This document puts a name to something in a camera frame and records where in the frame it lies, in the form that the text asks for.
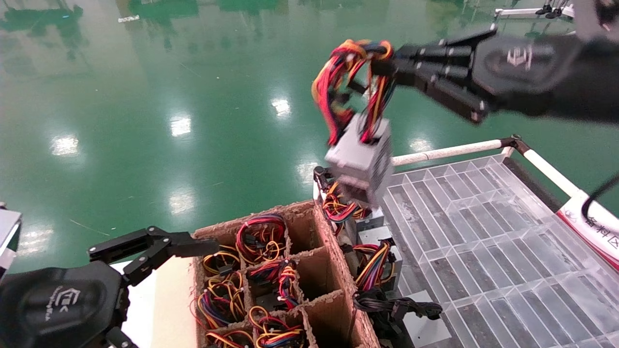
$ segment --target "metal frame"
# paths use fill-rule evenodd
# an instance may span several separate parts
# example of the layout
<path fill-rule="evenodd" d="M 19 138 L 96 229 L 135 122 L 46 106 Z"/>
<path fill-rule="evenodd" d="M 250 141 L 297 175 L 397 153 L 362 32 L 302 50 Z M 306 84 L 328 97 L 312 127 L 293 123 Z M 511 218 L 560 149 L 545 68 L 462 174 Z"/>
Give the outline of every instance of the metal frame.
<path fill-rule="evenodd" d="M 539 7 L 536 9 L 495 9 L 496 17 L 504 17 L 508 15 L 536 15 L 535 13 L 539 11 Z M 574 18 L 574 4 L 570 4 L 563 9 L 561 15 L 565 15 L 569 18 Z"/>

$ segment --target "black wire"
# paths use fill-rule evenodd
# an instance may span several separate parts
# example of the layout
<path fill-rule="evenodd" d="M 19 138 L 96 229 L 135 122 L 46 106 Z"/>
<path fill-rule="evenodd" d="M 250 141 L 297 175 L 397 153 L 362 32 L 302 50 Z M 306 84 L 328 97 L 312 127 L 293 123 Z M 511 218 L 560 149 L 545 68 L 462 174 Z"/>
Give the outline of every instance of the black wire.
<path fill-rule="evenodd" d="M 406 313 L 415 313 L 418 317 L 427 316 L 428 319 L 440 318 L 443 307 L 434 302 L 416 302 L 408 297 L 393 298 L 388 300 L 379 287 L 373 287 L 368 291 L 357 291 L 352 297 L 356 309 L 375 313 L 386 311 L 393 320 L 401 320 Z"/>
<path fill-rule="evenodd" d="M 593 193 L 589 196 L 589 198 L 586 201 L 584 201 L 584 204 L 582 205 L 582 208 L 581 208 L 581 214 L 585 218 L 585 220 L 587 220 L 588 222 L 591 222 L 591 219 L 589 218 L 589 208 L 591 207 L 591 203 L 595 201 L 599 196 L 603 195 L 608 190 L 613 188 L 613 186 L 617 185 L 618 183 L 619 183 L 619 172 L 617 172 L 615 176 L 608 179 L 608 181 L 606 181 L 604 184 L 598 187 L 595 191 L 593 191 Z"/>

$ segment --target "cardboard divider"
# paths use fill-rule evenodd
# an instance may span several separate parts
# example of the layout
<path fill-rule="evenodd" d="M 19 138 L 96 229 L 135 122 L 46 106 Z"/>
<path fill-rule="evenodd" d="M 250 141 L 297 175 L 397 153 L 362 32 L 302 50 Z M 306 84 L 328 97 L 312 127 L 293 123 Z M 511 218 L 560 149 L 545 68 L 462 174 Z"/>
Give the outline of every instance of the cardboard divider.
<path fill-rule="evenodd" d="M 341 289 L 335 279 L 335 270 L 326 247 L 317 249 L 311 255 L 296 261 L 298 285 L 305 300 L 312 301 Z"/>
<path fill-rule="evenodd" d="M 380 348 L 369 317 L 353 307 L 352 294 L 356 291 L 353 277 L 329 222 L 313 201 L 278 206 L 258 214 L 200 228 L 193 237 L 216 238 L 220 243 L 234 244 L 236 233 L 243 223 L 261 214 L 280 214 L 284 217 L 288 227 L 285 233 L 287 245 L 281 257 L 297 262 L 298 279 L 293 283 L 293 289 L 298 294 L 299 306 L 290 311 L 270 311 L 270 315 L 290 325 L 302 324 L 306 331 L 307 346 L 311 348 Z M 274 300 L 275 304 L 281 304 L 277 301 L 277 295 L 273 294 L 275 285 L 259 285 L 247 279 L 249 272 L 264 263 L 247 265 L 241 261 L 246 312 L 255 305 L 270 310 L 272 305 L 269 305 L 269 296 L 271 302 Z M 207 281 L 201 262 L 202 258 L 194 260 L 196 293 L 202 291 Z M 214 332 L 238 328 L 251 329 L 247 316 L 240 323 Z M 252 332 L 254 338 L 257 338 L 258 332 Z M 196 334 L 198 348 L 204 348 L 206 331 L 198 327 Z"/>
<path fill-rule="evenodd" d="M 346 297 L 344 291 L 338 291 L 304 307 L 311 333 L 316 340 L 313 347 L 355 348 L 363 343 L 360 333 L 355 329 L 356 316 L 362 312 L 350 308 Z"/>

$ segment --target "robotic hand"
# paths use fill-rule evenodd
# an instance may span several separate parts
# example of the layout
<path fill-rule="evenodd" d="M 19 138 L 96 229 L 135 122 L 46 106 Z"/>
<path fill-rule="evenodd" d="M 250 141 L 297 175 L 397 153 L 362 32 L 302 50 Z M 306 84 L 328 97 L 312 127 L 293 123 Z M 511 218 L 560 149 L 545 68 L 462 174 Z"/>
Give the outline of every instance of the robotic hand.
<path fill-rule="evenodd" d="M 619 123 L 619 2 L 576 1 L 577 35 L 530 40 L 486 31 L 392 50 L 382 41 L 346 41 L 313 85 L 331 133 L 325 160 L 344 196 L 378 206 L 393 172 L 391 131 L 382 111 L 397 85 L 415 87 L 464 117 L 482 122 L 498 110 L 529 116 Z M 370 62 L 366 85 L 355 81 Z M 342 107 L 348 90 L 369 95 L 360 114 Z"/>
<path fill-rule="evenodd" d="M 619 45 L 601 36 L 536 40 L 489 30 L 430 45 L 404 45 L 372 71 L 415 87 L 465 119 L 496 110 L 619 123 Z"/>
<path fill-rule="evenodd" d="M 0 256 L 17 240 L 17 216 L 0 210 L 0 242 L 7 242 L 0 243 Z M 0 282 L 0 347 L 137 348 L 120 329 L 127 319 L 129 286 L 139 284 L 172 256 L 218 250 L 215 240 L 194 240 L 187 232 L 168 233 L 151 226 L 91 247 L 85 266 L 9 274 Z M 139 252 L 143 253 L 123 269 L 124 274 L 108 265 Z"/>

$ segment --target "plastic grid tray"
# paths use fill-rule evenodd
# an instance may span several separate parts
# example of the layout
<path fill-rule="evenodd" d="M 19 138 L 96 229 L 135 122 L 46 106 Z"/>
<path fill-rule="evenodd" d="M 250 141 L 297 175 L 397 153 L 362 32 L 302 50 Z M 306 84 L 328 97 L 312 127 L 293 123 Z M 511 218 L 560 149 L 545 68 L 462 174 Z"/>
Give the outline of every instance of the plastic grid tray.
<path fill-rule="evenodd" d="M 452 336 L 426 347 L 619 348 L 618 274 L 503 159 L 392 177 L 399 291 L 429 291 Z"/>

